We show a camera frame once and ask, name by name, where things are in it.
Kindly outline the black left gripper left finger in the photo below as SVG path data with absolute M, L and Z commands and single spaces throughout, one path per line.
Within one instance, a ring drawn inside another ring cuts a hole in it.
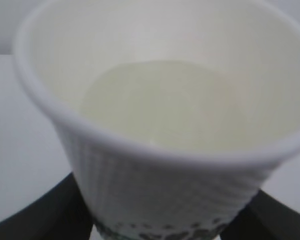
M 88 240 L 91 216 L 74 176 L 0 222 L 0 240 Z

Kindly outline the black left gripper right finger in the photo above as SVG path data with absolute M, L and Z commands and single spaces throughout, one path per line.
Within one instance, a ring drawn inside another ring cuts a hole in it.
M 300 240 L 300 213 L 260 190 L 222 231 L 223 240 Z

